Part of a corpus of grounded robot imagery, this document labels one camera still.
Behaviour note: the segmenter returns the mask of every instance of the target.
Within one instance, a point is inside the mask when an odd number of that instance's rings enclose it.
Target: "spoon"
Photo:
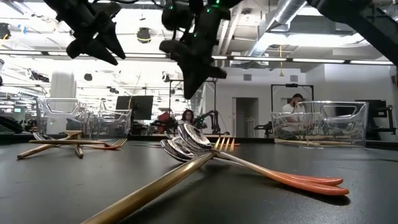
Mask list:
[[[162,142],[160,143],[162,145],[162,148],[164,149],[164,151],[170,155],[171,157],[173,157],[174,159],[176,159],[179,162],[188,162],[190,159],[195,158],[197,155],[192,153],[191,148],[189,148],[189,146],[187,146],[185,143],[183,144],[169,144],[168,140],[162,140]],[[212,158],[215,161],[218,162],[223,162],[225,164],[229,164],[229,165],[233,165],[233,166],[238,166],[238,167],[244,167],[247,168],[246,166],[231,161],[231,160],[227,160],[227,159],[223,159],[223,158],[218,158],[218,157],[213,157]],[[286,174],[283,172],[277,172],[280,174],[284,174],[284,175],[289,175],[292,178],[298,179],[298,180],[307,180],[313,183],[318,183],[318,184],[323,184],[323,185],[330,185],[330,186],[336,186],[338,184],[341,184],[343,182],[342,178],[339,177],[309,177],[309,176],[304,176],[304,175],[295,175],[295,174]]]
[[[341,187],[336,187],[334,185],[324,185],[319,183],[319,180],[324,181],[325,179],[318,179],[315,177],[310,177],[307,179],[306,176],[299,176],[301,179],[298,179],[297,176],[292,176],[291,174],[284,174],[280,172],[276,172],[273,170],[269,170],[258,165],[255,165],[251,162],[242,160],[238,157],[232,156],[225,152],[220,152],[213,149],[210,141],[204,136],[197,128],[190,126],[189,124],[180,124],[178,126],[178,135],[185,141],[187,145],[190,146],[190,149],[197,152],[215,152],[216,155],[220,158],[227,158],[231,161],[240,163],[243,166],[246,166],[260,174],[267,176],[273,180],[276,180],[280,183],[302,189],[310,192],[314,192],[317,194],[323,195],[346,195],[349,193],[348,189],[344,189]]]

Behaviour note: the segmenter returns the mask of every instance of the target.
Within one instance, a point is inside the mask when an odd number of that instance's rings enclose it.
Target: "gold handle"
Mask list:
[[[105,208],[82,224],[113,224],[119,222],[188,177],[213,156],[212,152],[207,153],[180,165],[152,183]]]
[[[80,146],[79,144],[77,144],[77,145],[75,146],[75,152],[76,152],[77,157],[79,157],[80,159],[83,158],[83,156],[84,156],[84,154],[83,154],[83,149],[81,148],[81,146]]]
[[[311,141],[296,141],[296,140],[285,140],[285,139],[274,139],[275,143],[292,143],[292,144],[301,144],[301,145],[308,145],[308,146],[320,146],[321,144]]]
[[[60,140],[30,140],[29,143],[33,143],[33,144],[103,144],[105,146],[109,146],[108,144],[106,144],[105,142],[101,142],[101,141],[87,141],[87,140],[64,140],[64,139],[60,139]]]
[[[63,138],[62,140],[67,140],[67,139],[69,139],[69,138],[71,138],[71,137],[72,137],[72,136],[68,136],[68,137],[66,137],[66,138]],[[55,146],[57,146],[57,145],[56,145],[56,144],[45,144],[45,145],[36,147],[36,148],[34,148],[34,149],[31,149],[31,150],[29,150],[29,151],[26,151],[26,152],[23,152],[23,153],[19,154],[19,155],[17,156],[17,159],[26,158],[26,157],[28,157],[28,156],[34,155],[34,154],[39,153],[39,152],[42,152],[42,151],[44,151],[44,150],[51,149],[52,147],[55,147]]]

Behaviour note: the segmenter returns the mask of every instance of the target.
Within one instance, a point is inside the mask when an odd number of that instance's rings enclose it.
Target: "computer monitor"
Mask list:
[[[154,96],[133,96],[132,101],[134,102],[134,119],[150,120],[152,117]]]
[[[131,114],[135,120],[150,120],[154,96],[118,96],[117,110],[133,109]]]

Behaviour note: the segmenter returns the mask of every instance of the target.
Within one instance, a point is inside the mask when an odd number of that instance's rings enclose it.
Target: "black table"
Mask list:
[[[0,223],[80,223],[178,162],[159,148],[50,149],[16,161],[28,144],[0,146]],[[396,223],[398,152],[243,144],[235,154],[293,174],[343,177],[347,197],[324,197],[251,170],[210,161],[122,223]]]

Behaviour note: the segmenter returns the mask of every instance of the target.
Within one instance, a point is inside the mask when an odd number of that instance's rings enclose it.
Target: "fork tines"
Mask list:
[[[235,138],[232,138],[231,144],[229,143],[230,139],[231,138],[221,138],[221,137],[218,138],[213,149],[220,151],[220,152],[232,153],[234,151],[234,147],[235,147]]]
[[[117,150],[121,147],[124,146],[124,144],[126,143],[127,139],[118,139],[116,142],[114,142],[112,145],[110,146],[84,146],[84,147],[88,147],[90,149],[104,149],[104,150]]]

